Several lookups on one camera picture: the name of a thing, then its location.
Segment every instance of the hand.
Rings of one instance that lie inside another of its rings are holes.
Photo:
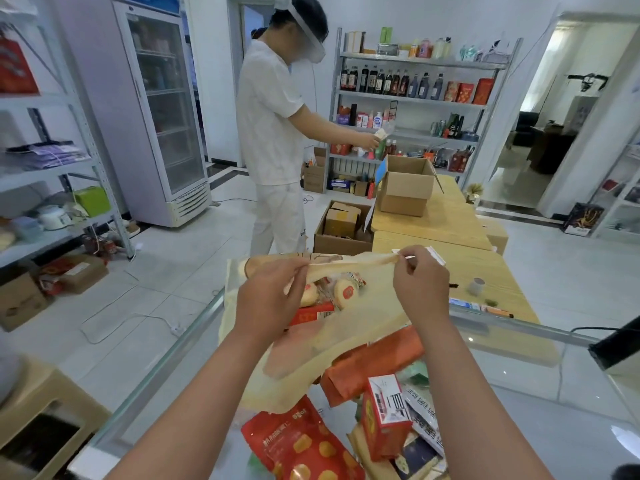
[[[236,324],[231,333],[267,350],[300,307],[308,265],[308,259],[290,258],[260,266],[238,290]],[[284,288],[292,281],[285,294]]]
[[[449,271],[423,246],[400,250],[394,270],[394,288],[414,325],[430,317],[449,316]]]
[[[354,146],[359,146],[366,152],[373,152],[380,144],[380,138],[371,133],[358,133],[354,131],[355,135],[351,142]]]

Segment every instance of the black hair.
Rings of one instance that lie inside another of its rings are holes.
[[[318,2],[318,0],[291,0],[291,3],[313,35],[315,35],[321,43],[324,42],[324,39],[329,35],[329,25],[327,24],[326,14],[320,2]],[[295,18],[289,13],[289,10],[276,10],[271,17],[269,26],[279,29],[289,22],[296,23]]]

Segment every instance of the open cardboard box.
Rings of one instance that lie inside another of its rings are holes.
[[[324,234],[324,220],[329,209],[334,203],[348,205],[360,209],[360,215],[356,222],[356,239],[348,239],[345,237],[336,237]],[[370,252],[373,248],[373,235],[370,230],[364,231],[362,228],[371,209],[370,205],[361,205],[358,203],[340,202],[332,200],[329,202],[320,223],[316,229],[314,238],[314,252],[321,254],[343,254],[347,256],[356,256],[357,254]]]

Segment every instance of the display fridge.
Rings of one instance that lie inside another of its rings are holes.
[[[179,15],[56,0],[133,219],[178,227],[211,203]]]

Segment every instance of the forearm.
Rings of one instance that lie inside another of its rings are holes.
[[[231,332],[108,480],[209,478],[262,350]]]
[[[505,411],[448,313],[416,327],[452,478],[551,479]]]

